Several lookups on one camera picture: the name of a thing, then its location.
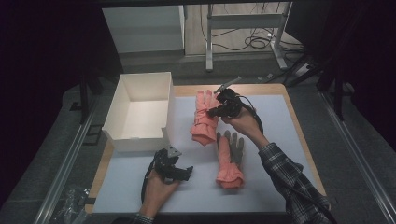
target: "gray floor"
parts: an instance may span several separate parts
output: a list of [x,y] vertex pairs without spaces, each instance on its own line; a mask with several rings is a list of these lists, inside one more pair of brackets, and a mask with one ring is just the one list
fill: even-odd
[[[163,52],[156,54],[121,55],[125,73],[170,71],[175,85],[220,84],[236,76],[241,83],[263,83],[268,74],[281,75],[272,54],[215,55],[212,73],[205,71],[205,57],[182,57]],[[283,76],[271,82],[280,83]],[[332,212],[339,223],[387,223],[375,197],[367,187],[352,160],[347,146],[335,128],[325,104],[316,91],[318,77],[311,77],[294,88],[289,88],[291,102],[303,129],[305,139],[318,167],[323,186],[332,203]],[[98,108],[92,124],[103,124],[112,100],[116,84],[101,79],[105,92],[99,96]],[[37,153],[34,161],[14,189],[0,212],[0,223],[32,223],[42,204],[51,181],[56,175],[66,151],[78,131],[80,114],[70,111],[73,102],[79,100],[78,87],[64,94],[64,106],[57,120]],[[361,150],[391,198],[396,198],[394,170],[396,154],[375,129],[360,115],[346,97],[344,101],[346,124]],[[86,137],[85,142],[92,142]],[[102,135],[96,146],[82,146],[60,201],[54,208],[56,215],[64,205],[65,190],[76,185],[88,189],[93,181],[104,149],[106,138]],[[86,223],[109,223],[117,215],[95,215]],[[259,223],[265,218],[269,223],[288,223],[284,217],[194,217],[160,216],[158,223]]]

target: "orange glove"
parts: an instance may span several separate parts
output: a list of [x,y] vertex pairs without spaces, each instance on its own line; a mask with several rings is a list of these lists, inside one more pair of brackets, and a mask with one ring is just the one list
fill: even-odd
[[212,91],[198,91],[195,100],[195,118],[194,124],[190,129],[192,140],[206,146],[209,143],[216,141],[216,128],[218,127],[218,117],[210,118],[207,115],[207,110],[219,105],[216,100],[217,95],[213,96]]
[[240,138],[237,144],[237,134],[233,133],[233,139],[231,139],[229,131],[226,131],[224,136],[218,133],[217,138],[219,149],[219,173],[216,182],[224,189],[238,189],[244,184],[244,175],[239,169],[242,161],[244,139]]

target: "black cable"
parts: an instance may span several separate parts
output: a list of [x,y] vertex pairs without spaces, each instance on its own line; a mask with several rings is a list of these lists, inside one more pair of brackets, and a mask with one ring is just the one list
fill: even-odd
[[[266,7],[265,4],[262,5],[262,11],[265,10],[265,7]],[[205,41],[207,42],[207,39],[206,39],[206,36],[205,36],[205,32],[204,32],[204,26],[203,26],[203,22],[202,22],[202,5],[200,5],[200,19],[201,19],[201,31],[202,31],[202,35],[204,36],[204,39],[205,39]],[[253,33],[252,33],[251,36],[248,36],[248,37],[245,39],[245,44],[246,44],[246,45],[245,45],[244,47],[240,48],[240,49],[231,49],[231,48],[228,48],[228,47],[223,46],[223,45],[220,45],[220,44],[212,44],[212,46],[218,46],[218,47],[221,47],[221,48],[224,48],[224,49],[228,49],[228,50],[233,50],[233,51],[238,51],[238,50],[246,49],[246,48],[248,48],[248,47],[252,47],[253,49],[265,49],[265,48],[270,44],[271,40],[268,39],[268,38],[264,38],[264,37],[260,37],[260,36],[255,36],[254,34],[255,34],[256,29],[254,29],[254,31],[253,31]],[[212,36],[215,37],[215,36],[219,36],[219,35],[225,35],[225,34],[231,33],[231,32],[236,31],[236,30],[239,30],[239,29],[233,29],[233,30],[231,30],[231,31],[227,31],[227,32],[222,33],[222,34],[212,35]],[[254,44],[257,44],[257,43],[262,43],[263,46],[261,46],[261,47],[255,46]]]
[[140,199],[142,200],[142,203],[145,201],[145,195],[146,195],[146,186],[149,181],[149,174],[151,173],[152,169],[154,169],[154,162],[158,158],[158,153],[155,153],[154,158],[152,159],[152,162],[148,166],[148,170],[146,171],[145,178],[143,179],[143,184],[142,184],[142,191],[140,192]]
[[332,215],[332,213],[330,213],[329,209],[325,208],[323,205],[321,205],[320,203],[314,201],[311,197],[301,193],[300,191],[298,191],[297,189],[294,189],[293,187],[291,187],[290,185],[288,185],[287,183],[285,183],[284,181],[282,181],[281,179],[278,179],[278,182],[281,185],[283,185],[285,188],[289,189],[290,191],[292,191],[293,193],[295,193],[296,195],[300,196],[303,199],[306,199],[307,201],[309,201],[310,203],[312,203],[314,206],[316,206],[318,208],[318,210],[327,218],[330,220],[330,222],[332,224],[337,224],[337,221],[335,220],[335,217]]
[[306,57],[306,53],[303,54],[294,64],[293,66],[288,70],[287,73],[285,73],[285,79],[283,80],[282,84],[286,85],[286,82],[288,81],[289,78],[289,71],[293,71],[295,67],[297,67],[298,64]]
[[277,8],[276,8],[276,12],[275,13],[277,13],[277,10],[279,9],[279,6],[280,6],[280,2],[277,3]]
[[282,77],[283,75],[285,75],[288,72],[289,72],[289,69],[284,71],[283,73],[281,73],[279,75],[275,75],[275,76],[270,77],[268,80],[265,80],[263,83],[269,83],[270,81],[272,81],[272,80],[274,80],[276,78]]
[[230,14],[230,13],[227,11],[227,8],[225,8],[225,4],[224,4],[224,10],[227,12],[227,14]]
[[262,127],[262,120],[257,115],[256,109],[253,107],[253,104],[249,101],[249,99],[246,96],[236,95],[235,97],[247,99],[250,106],[243,103],[242,101],[240,101],[242,103],[242,107],[244,107],[251,114],[251,116],[253,116],[253,118],[256,120],[257,124],[259,125],[260,132],[262,132],[262,134],[264,134],[264,129]]

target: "open box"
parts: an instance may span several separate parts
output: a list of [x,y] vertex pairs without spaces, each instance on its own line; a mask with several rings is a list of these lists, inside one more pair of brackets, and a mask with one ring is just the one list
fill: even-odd
[[169,144],[175,96],[172,75],[120,75],[102,130],[117,151],[156,151]]

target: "metal frame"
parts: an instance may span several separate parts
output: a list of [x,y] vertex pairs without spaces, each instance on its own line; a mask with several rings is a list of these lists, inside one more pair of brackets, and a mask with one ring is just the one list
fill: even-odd
[[76,134],[75,139],[73,140],[72,145],[67,151],[67,154],[64,157],[64,161],[61,164],[61,167],[58,170],[54,180],[52,181],[51,186],[49,187],[49,191],[41,204],[40,209],[38,210],[37,216],[35,217],[34,224],[47,224],[50,223],[50,218],[55,209],[59,198],[61,197],[61,193],[64,189],[64,185],[67,181],[67,177],[73,168],[73,164],[78,156],[81,145],[84,141],[84,137],[87,134],[87,131],[90,127],[90,124],[93,119],[94,112],[98,105],[99,96],[93,96],[91,102],[91,111],[88,114],[87,119],[84,123],[80,124],[78,128],[78,132]]
[[327,111],[329,112],[329,115],[332,118],[335,127],[337,128],[337,131],[345,141],[346,147],[349,150],[352,159],[358,166],[358,169],[361,172],[367,187],[372,192],[379,208],[385,216],[385,219],[389,224],[396,223],[396,207],[393,204],[392,199],[388,195],[382,183],[378,180],[378,178],[376,178],[374,171],[361,153],[361,148],[353,138],[347,125],[341,119],[339,119],[337,114],[335,114],[333,111],[332,108],[334,105],[332,104],[332,99],[330,98],[329,94],[325,92],[319,92],[318,94],[323,100],[323,103],[325,104]]
[[212,5],[207,5],[207,40],[206,40],[206,71],[213,71],[212,30],[217,29],[249,29],[249,28],[278,28],[275,41],[271,41],[271,48],[276,56],[281,70],[288,69],[279,49],[280,39],[285,30],[289,16],[291,2],[288,2],[282,14],[260,15],[212,15]]

